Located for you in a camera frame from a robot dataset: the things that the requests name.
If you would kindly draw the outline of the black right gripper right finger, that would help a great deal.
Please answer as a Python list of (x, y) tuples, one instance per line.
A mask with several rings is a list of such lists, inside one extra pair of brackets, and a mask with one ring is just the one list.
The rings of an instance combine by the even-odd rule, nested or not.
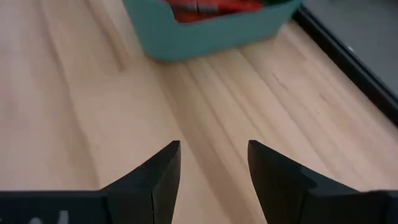
[(318, 189), (326, 195), (356, 191), (257, 140), (248, 142), (248, 164), (267, 223), (300, 223), (311, 190)]

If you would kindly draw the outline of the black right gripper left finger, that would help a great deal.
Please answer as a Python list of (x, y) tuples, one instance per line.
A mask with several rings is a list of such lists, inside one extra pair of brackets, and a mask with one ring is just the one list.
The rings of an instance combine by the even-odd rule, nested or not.
[(180, 141), (172, 141), (103, 188), (112, 223), (171, 224), (180, 183)]

